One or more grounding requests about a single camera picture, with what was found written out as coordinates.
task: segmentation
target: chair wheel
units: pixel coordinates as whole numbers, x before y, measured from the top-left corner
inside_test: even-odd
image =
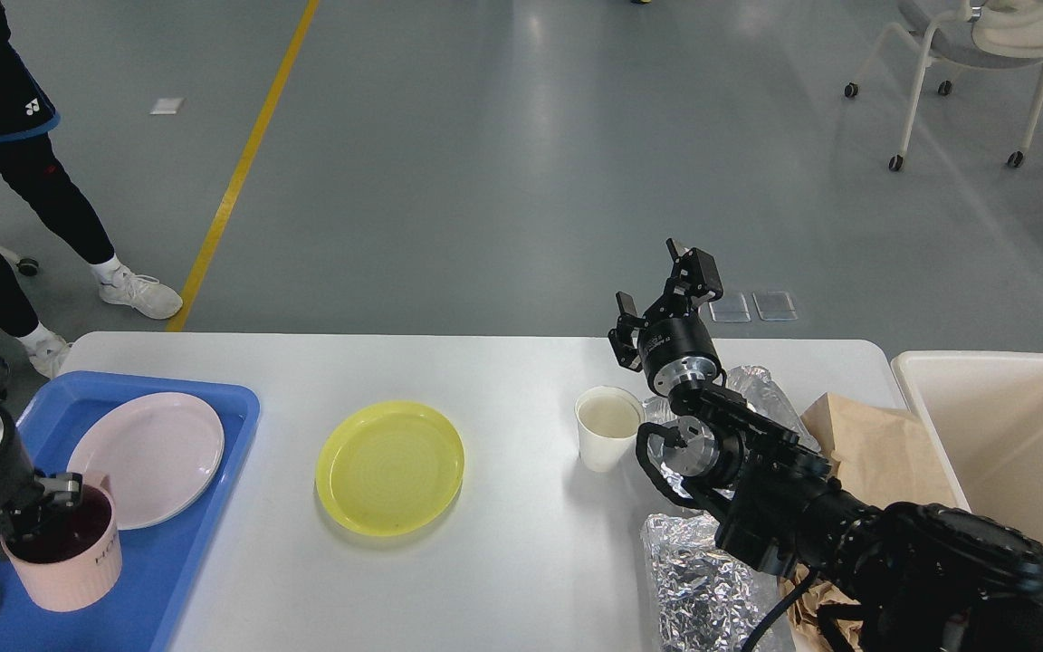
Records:
[[[38,273],[38,260],[32,258],[19,259],[16,267],[18,273],[22,273],[24,276],[33,276]]]

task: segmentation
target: brown paper bag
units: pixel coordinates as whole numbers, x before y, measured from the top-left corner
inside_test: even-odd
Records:
[[[922,505],[956,504],[955,492],[944,475],[943,459],[923,422],[914,414],[824,394],[803,413],[803,424],[823,446],[823,455],[831,459],[832,474],[865,503],[881,508],[901,500]],[[804,577],[806,570],[800,566],[794,582]],[[795,587],[794,582],[779,582],[779,591],[786,595]],[[829,652],[831,648],[820,635],[816,610],[820,604],[854,602],[832,583],[822,581],[794,604],[787,618],[795,631],[820,651]],[[860,624],[842,622],[840,626],[848,643],[857,649]]]

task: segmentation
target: plate rim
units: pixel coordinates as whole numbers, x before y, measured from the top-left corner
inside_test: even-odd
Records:
[[[102,429],[100,429],[99,426],[105,425],[108,417],[120,418],[122,416],[127,415],[127,412],[132,412],[136,411],[136,409],[144,408],[142,404],[155,403],[157,401],[166,401],[168,400],[168,397],[174,397],[174,400],[183,401],[183,403],[191,404],[192,406],[195,406],[195,408],[199,408],[200,416],[202,417],[202,419],[204,421],[209,421],[210,425],[215,426],[214,432],[217,433],[219,436],[214,437],[214,440],[212,440],[216,442],[216,446],[214,446],[215,459],[214,462],[212,462],[212,472],[207,476],[207,479],[203,480],[202,483],[199,483],[199,485],[195,488],[194,491],[192,491],[192,494],[186,501],[183,501],[183,503],[179,506],[174,507],[173,509],[171,509],[171,511],[167,511],[166,514],[150,520],[125,521],[123,516],[119,514],[119,511],[117,511],[116,528],[119,530],[140,530],[144,528],[149,528],[152,527],[152,525],[160,525],[162,523],[165,523],[165,521],[170,521],[174,516],[181,514],[181,512],[185,511],[185,509],[194,504],[196,500],[198,500],[199,497],[202,496],[203,492],[208,490],[208,487],[211,486],[212,484],[212,480],[215,480],[216,476],[219,475],[220,462],[223,461],[223,451],[224,449],[227,449],[227,441],[226,441],[227,433],[223,432],[223,422],[220,421],[220,415],[218,412],[216,412],[216,409],[212,408],[212,405],[207,401],[202,400],[202,397],[199,397],[197,395],[188,392],[178,392],[178,391],[150,392],[140,396],[136,396],[131,401],[124,402],[120,405],[117,405],[116,408],[112,408],[111,411],[108,411],[106,414],[103,414],[102,416],[99,417],[97,421],[92,424],[90,429],[87,429],[87,432],[84,432],[82,436],[79,437],[79,441],[75,442],[74,450],[71,451],[71,457],[67,459],[67,470],[74,472],[74,474],[83,474],[83,475],[90,474],[91,472],[90,463],[88,462],[74,463],[75,456],[79,454],[79,450],[81,450],[83,442],[88,441],[88,437],[98,438],[102,436],[98,434],[93,435],[93,433],[100,432]],[[82,467],[82,470],[75,470],[75,466]]]
[[[372,413],[405,413],[407,412],[406,408],[410,408],[413,413],[423,412],[437,417],[440,421],[447,426],[447,431],[452,433],[453,441],[456,442],[455,482],[453,482],[452,487],[446,488],[445,500],[438,501],[439,506],[435,509],[430,509],[431,514],[428,518],[421,521],[421,523],[413,524],[409,527],[397,530],[373,528],[371,525],[364,525],[363,523],[360,523],[360,521],[345,514],[343,509],[340,509],[340,504],[333,498],[330,488],[332,485],[333,461],[336,458],[336,455],[340,453],[340,450],[343,450],[343,446],[347,445],[347,442],[341,441],[342,438],[337,437],[336,435],[343,434],[345,430],[353,429],[361,421],[364,421],[365,417],[372,415]],[[337,424],[335,429],[333,429],[333,432],[328,435],[324,444],[321,446],[321,450],[319,450],[318,457],[316,457],[314,480],[316,497],[318,497],[319,504],[324,511],[328,512],[328,515],[332,516],[337,524],[351,530],[351,532],[361,533],[361,535],[366,536],[390,537],[406,535],[406,533],[413,532],[414,530],[426,527],[426,525],[434,523],[438,516],[442,515],[446,509],[448,509],[450,505],[453,504],[453,500],[457,498],[458,492],[461,490],[461,485],[464,484],[464,441],[461,440],[461,434],[458,432],[457,426],[453,425],[453,421],[448,420],[448,417],[443,415],[442,412],[438,411],[438,409],[431,408],[430,405],[415,401],[385,401],[369,404],[364,406],[364,408],[357,409],[357,411],[348,414],[348,416],[345,416],[344,420]]]

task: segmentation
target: white plate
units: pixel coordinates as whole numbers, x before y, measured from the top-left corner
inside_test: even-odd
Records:
[[[137,397],[83,434],[67,469],[111,478],[121,530],[162,524],[194,503],[223,457],[223,426],[191,394]]]

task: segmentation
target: chair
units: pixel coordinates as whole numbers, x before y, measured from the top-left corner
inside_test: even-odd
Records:
[[[952,83],[965,70],[1002,71],[1038,64],[1042,66],[1029,107],[1025,137],[1017,151],[1009,156],[1010,166],[1021,166],[1033,143],[1036,120],[1043,104],[1043,1],[990,0],[983,7],[974,7],[970,0],[899,0],[898,8],[912,31],[901,24],[888,24],[876,40],[872,53],[860,65],[860,70],[844,87],[845,98],[855,98],[860,91],[858,82],[880,54],[890,34],[897,34],[919,50],[899,151],[888,162],[888,169],[899,172],[903,166],[923,88],[923,71],[938,62],[956,67],[955,74],[940,83],[937,92],[941,96],[951,93]]]

